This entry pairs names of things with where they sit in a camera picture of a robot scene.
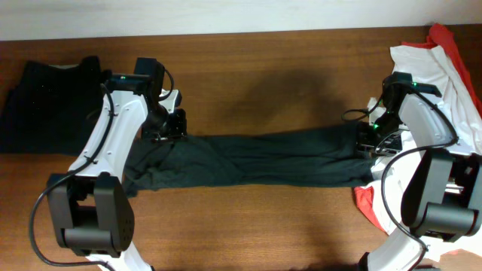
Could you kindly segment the dark green Nike t-shirt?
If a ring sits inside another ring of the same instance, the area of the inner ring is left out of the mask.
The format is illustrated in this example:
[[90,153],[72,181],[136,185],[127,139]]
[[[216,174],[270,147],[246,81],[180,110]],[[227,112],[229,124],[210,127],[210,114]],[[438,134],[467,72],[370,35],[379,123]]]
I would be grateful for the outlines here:
[[358,187],[373,181],[373,158],[356,150],[355,124],[266,135],[193,136],[176,142],[136,140],[123,188],[140,190],[247,184]]

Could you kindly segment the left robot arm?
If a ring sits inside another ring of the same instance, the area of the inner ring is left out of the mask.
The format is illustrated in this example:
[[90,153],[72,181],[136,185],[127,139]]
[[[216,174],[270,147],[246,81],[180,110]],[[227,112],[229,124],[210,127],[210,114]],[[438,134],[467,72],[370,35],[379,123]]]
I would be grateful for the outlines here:
[[112,75],[99,119],[76,161],[52,175],[47,196],[58,245],[102,270],[151,270],[133,243],[135,216],[122,187],[124,166],[141,128],[148,140],[173,138],[168,117],[178,91],[164,90],[160,75]]

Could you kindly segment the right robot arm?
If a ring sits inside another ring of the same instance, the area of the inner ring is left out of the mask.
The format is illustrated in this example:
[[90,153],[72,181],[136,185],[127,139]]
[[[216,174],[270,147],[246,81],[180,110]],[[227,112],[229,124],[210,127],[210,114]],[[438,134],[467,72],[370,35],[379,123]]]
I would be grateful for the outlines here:
[[439,107],[433,85],[409,81],[383,84],[385,118],[404,124],[415,148],[393,157],[381,178],[400,159],[422,155],[401,198],[395,230],[376,250],[365,253],[360,270],[415,270],[429,252],[427,241],[454,243],[481,230],[481,156],[463,143]]

